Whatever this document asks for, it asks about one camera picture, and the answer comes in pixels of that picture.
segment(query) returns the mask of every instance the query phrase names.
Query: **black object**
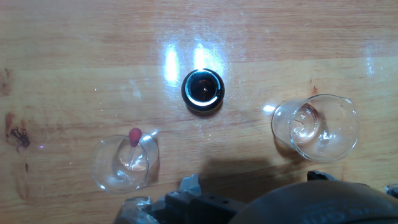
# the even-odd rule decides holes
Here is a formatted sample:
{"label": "black object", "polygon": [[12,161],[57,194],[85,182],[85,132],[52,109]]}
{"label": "black object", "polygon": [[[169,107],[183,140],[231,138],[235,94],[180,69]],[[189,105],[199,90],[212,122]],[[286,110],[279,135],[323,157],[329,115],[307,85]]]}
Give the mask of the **black object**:
{"label": "black object", "polygon": [[[394,197],[365,184],[333,180],[330,174],[318,171],[308,173],[311,181],[275,189],[249,205],[219,195],[202,195],[197,179],[193,175],[180,190],[143,211],[162,224],[398,223]],[[125,220],[116,221],[125,224]]]}
{"label": "black object", "polygon": [[273,190],[229,224],[398,223],[398,200],[364,184],[313,180]]}
{"label": "black object", "polygon": [[181,86],[182,98],[196,112],[207,113],[217,109],[223,102],[224,82],[214,71],[204,68],[190,72]]}

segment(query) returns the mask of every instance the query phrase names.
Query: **wooden table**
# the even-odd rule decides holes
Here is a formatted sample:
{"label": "wooden table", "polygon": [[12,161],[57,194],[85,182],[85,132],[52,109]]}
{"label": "wooden table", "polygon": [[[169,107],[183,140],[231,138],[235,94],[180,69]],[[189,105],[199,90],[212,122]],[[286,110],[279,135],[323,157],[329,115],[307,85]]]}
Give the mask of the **wooden table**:
{"label": "wooden table", "polygon": [[[0,30],[0,223],[111,223],[124,199],[156,200],[195,173],[243,202],[314,169],[398,181],[397,1],[3,0]],[[226,87],[210,118],[180,95],[201,67]],[[360,118],[358,145],[332,164],[276,147],[266,109],[320,93],[352,99]],[[103,192],[90,153],[132,127],[156,133],[158,181]]]}

